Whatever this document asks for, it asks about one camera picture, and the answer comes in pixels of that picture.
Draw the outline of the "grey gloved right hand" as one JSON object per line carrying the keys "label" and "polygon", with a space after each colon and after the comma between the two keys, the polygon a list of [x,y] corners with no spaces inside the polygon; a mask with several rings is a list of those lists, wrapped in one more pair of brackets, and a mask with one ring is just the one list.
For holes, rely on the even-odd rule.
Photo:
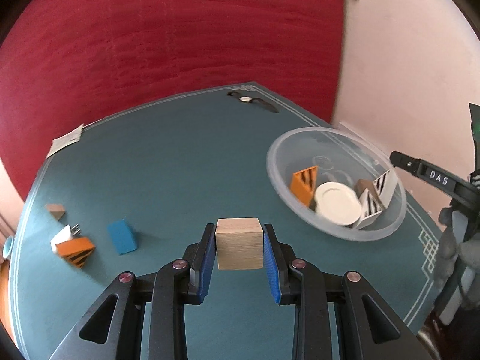
{"label": "grey gloved right hand", "polygon": [[460,308],[479,307],[479,223],[448,207],[439,222],[445,226],[435,257],[433,282],[440,289],[433,312],[448,326]]}

